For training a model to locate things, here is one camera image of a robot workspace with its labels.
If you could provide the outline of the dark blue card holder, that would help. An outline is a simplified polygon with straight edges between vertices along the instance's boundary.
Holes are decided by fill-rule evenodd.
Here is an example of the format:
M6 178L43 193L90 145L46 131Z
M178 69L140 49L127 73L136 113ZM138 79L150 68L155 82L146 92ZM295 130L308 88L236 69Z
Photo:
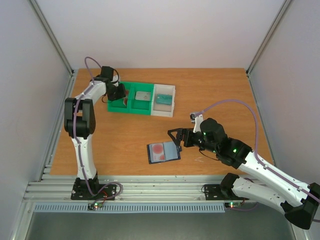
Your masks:
M155 162L155 163L152 163L152 162L151 162L150 149L149 149L149 146L152 144L152 143L151 143L151 144L148 144L148 145L146 146L149 164L158 164L158 163L176 161L176 160L180 160L180 159L181 159L181 155L180 155L179 148L176 147L176 145L174 144L173 141L158 142L158 143L163 143L165 161Z

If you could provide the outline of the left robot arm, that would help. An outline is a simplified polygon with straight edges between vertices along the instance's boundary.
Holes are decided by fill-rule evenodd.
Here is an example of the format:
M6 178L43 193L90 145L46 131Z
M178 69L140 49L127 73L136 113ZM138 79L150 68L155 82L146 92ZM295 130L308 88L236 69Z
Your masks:
M76 186L83 188L83 194L89 199L96 199L101 193L92 149L92 137L96 130L94 106L102 97L112 102L125 96L126 89L120 83L118 71L102 66L100 74L93 77L79 95L64 101L64 130L71 137L77 161Z

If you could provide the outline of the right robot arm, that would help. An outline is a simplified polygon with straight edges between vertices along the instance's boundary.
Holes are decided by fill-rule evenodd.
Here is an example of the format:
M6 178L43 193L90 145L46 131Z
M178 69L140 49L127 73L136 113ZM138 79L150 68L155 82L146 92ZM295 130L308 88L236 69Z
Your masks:
M298 228L309 230L320 205L320 186L300 181L257 154L244 142L228 137L221 124L212 118L196 117L194 128L176 128L167 134L177 148L197 147L215 153L224 165L255 177L263 185L228 173L220 183L225 198L237 196L269 206Z

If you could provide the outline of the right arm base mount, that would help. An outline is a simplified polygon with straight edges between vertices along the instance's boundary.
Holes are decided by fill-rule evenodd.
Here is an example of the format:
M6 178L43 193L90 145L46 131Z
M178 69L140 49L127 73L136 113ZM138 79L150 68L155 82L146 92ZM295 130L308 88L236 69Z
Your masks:
M248 198L236 196L230 188L221 188L219 184L205 184L201 187L201 192L206 201L242 201Z

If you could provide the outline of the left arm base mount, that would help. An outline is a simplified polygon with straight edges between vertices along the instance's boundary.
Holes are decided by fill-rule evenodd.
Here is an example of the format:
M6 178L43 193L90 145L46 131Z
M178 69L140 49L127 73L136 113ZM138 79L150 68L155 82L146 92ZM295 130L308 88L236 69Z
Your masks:
M77 177L72 187L70 199L74 201L114 200L118 190L117 184L100 184L97 177L89 179L87 182Z

